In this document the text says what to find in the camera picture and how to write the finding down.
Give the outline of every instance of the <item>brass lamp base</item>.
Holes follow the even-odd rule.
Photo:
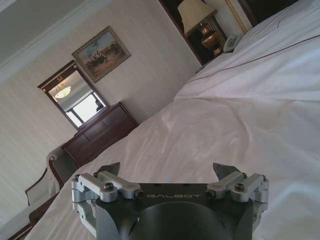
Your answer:
[[[200,23],[198,28],[203,35],[203,38],[201,40],[202,44],[207,49],[212,50],[215,57],[220,55],[223,52],[223,49],[220,44],[220,36],[218,32],[211,30],[206,23]]]

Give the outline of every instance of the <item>beige striped wallpaper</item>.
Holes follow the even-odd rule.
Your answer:
[[[0,227],[27,207],[24,190],[46,155],[76,130],[38,84],[78,47],[111,26],[131,57],[94,86],[110,104],[123,101],[142,122],[173,100],[200,67],[157,0],[116,0],[0,86]]]

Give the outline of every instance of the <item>crown molding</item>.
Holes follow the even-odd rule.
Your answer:
[[[7,7],[9,7],[15,1],[17,1],[17,0],[0,0],[0,12],[5,10]]]
[[[0,84],[33,61],[112,0],[86,0],[20,50],[0,63]]]

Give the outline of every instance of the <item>mirror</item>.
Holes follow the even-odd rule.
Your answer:
[[[69,62],[38,88],[77,129],[107,107],[75,61]]]

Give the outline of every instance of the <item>wooden dresser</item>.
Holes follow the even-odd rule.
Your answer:
[[[127,136],[138,126],[121,102],[103,110],[81,129],[62,148],[81,167]]]

